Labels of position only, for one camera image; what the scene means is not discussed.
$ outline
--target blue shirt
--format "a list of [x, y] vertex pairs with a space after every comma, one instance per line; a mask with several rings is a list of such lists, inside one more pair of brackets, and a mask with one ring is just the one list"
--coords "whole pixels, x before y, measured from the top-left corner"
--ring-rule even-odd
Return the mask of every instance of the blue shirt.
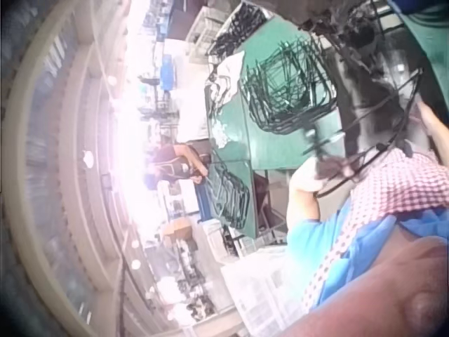
[[[289, 274], [294, 279], [293, 295], [300, 298], [315, 271], [338, 238], [347, 217], [351, 200], [326, 221], [303, 220], [287, 236]], [[449, 210], [443, 207], [386, 216], [363, 226], [341, 259], [330, 268], [317, 305], [338, 289], [367, 271], [373, 264], [395, 224], [404, 226], [418, 237], [449, 238]]]

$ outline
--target person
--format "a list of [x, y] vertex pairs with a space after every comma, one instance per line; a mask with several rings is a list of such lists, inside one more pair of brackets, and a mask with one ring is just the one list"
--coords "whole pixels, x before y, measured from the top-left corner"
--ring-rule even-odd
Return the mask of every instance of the person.
[[421, 238], [301, 317], [281, 337], [446, 337], [447, 289], [447, 244]]
[[199, 154], [192, 145], [167, 144], [147, 154], [144, 183], [150, 190], [155, 190], [161, 180], [172, 183], [190, 179], [195, 184], [201, 184], [208, 175], [206, 166], [210, 155]]
[[[430, 107], [419, 103], [419, 108], [422, 123], [433, 138], [443, 165], [432, 152], [418, 147], [413, 147], [411, 157], [393, 149], [375, 161], [352, 189], [343, 207], [327, 220], [320, 219], [316, 192], [326, 186], [329, 182], [326, 177], [336, 170], [345, 168], [343, 175], [352, 175], [347, 160], [319, 161], [312, 157], [293, 174], [287, 210], [288, 269], [291, 294], [297, 296], [303, 313], [318, 310], [335, 293], [344, 291], [346, 285], [368, 271], [388, 270], [392, 258], [403, 254], [423, 237], [439, 237], [447, 247], [449, 130]], [[440, 296], [446, 296], [447, 280], [445, 287], [438, 291]], [[430, 311], [423, 315], [437, 314]], [[380, 333], [376, 336], [411, 335]]]

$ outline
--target wire frame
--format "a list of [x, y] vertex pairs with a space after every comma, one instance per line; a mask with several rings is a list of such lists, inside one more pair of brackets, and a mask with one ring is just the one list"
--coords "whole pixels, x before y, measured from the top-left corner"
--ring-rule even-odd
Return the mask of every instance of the wire frame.
[[281, 44], [266, 60], [247, 67], [240, 87], [250, 118], [276, 134], [308, 129], [336, 104], [321, 48], [313, 39]]
[[209, 166], [206, 188], [215, 215], [237, 230], [245, 227], [250, 203], [248, 186], [233, 173], [214, 153], [214, 163]]

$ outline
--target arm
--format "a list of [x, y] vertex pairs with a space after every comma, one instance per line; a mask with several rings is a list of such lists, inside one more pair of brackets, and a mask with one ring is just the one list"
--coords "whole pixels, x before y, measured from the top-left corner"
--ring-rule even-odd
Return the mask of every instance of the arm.
[[422, 121], [435, 142], [443, 165], [449, 167], [449, 129], [435, 116], [432, 109], [420, 103]]
[[301, 220], [320, 220], [316, 193], [322, 190], [335, 173], [352, 177], [354, 172], [340, 157], [311, 157], [292, 175], [288, 187], [287, 227], [291, 230]]
[[301, 220], [319, 220], [320, 208], [315, 192], [326, 180], [317, 179], [318, 159], [308, 158], [292, 175], [288, 184], [287, 227], [291, 230]]
[[291, 230], [301, 220], [320, 220], [320, 207], [313, 192], [295, 189], [288, 192], [287, 227]]
[[208, 169], [203, 165], [198, 155], [193, 152], [190, 147], [187, 145], [174, 145], [173, 149], [177, 156], [185, 157], [203, 176], [206, 177], [208, 175]]

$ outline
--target worker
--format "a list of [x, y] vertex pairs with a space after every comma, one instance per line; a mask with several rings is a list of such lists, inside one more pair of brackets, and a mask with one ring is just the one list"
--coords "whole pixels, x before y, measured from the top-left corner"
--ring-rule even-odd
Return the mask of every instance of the worker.
[[[442, 244], [448, 244], [449, 130], [430, 107], [424, 103], [418, 107], [443, 165], [433, 152], [413, 144], [410, 157], [392, 149], [371, 165], [343, 207], [327, 220], [320, 219], [316, 192], [337, 169], [346, 167], [343, 175], [352, 175], [346, 159], [309, 158], [293, 174], [287, 256], [291, 293], [297, 296], [303, 313], [326, 303], [347, 284], [388, 263], [420, 238], [440, 237]], [[439, 289], [442, 297], [447, 285]]]
[[150, 190], [155, 190], [160, 180], [190, 179], [201, 184], [208, 175], [210, 155], [199, 154], [192, 145], [164, 145], [148, 155], [144, 183]]

